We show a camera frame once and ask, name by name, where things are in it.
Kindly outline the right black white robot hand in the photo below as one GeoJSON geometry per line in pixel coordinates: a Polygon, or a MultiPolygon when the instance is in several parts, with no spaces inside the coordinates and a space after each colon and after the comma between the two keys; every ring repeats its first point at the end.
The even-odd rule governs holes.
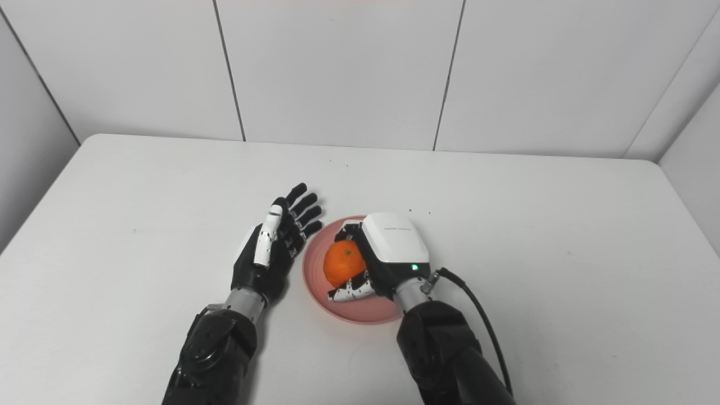
{"type": "Polygon", "coordinates": [[[377,295],[401,311],[431,302],[429,251],[412,222],[396,213],[372,213],[345,220],[335,242],[352,241],[367,269],[330,290],[330,302],[354,302],[377,295]]]}

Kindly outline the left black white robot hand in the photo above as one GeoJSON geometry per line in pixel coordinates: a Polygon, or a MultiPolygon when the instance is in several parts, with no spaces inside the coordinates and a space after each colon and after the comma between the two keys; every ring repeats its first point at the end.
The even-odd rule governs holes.
{"type": "Polygon", "coordinates": [[[319,197],[304,182],[275,199],[242,244],[232,267],[231,290],[250,290],[265,304],[276,302],[296,257],[322,229],[321,214],[319,197]]]}

